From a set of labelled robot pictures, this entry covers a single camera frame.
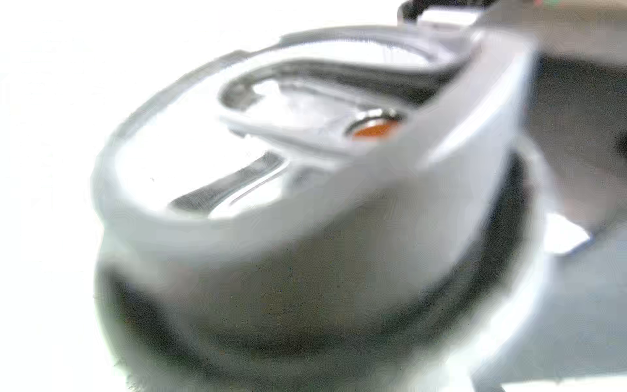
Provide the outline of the black cup lid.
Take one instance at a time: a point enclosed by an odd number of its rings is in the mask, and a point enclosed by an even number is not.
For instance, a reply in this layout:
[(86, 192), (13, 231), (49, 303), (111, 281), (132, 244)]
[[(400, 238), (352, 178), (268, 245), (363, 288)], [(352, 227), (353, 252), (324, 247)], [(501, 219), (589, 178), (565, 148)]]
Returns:
[(545, 285), (536, 57), (499, 29), (318, 29), (146, 101), (91, 177), (130, 389), (470, 390)]

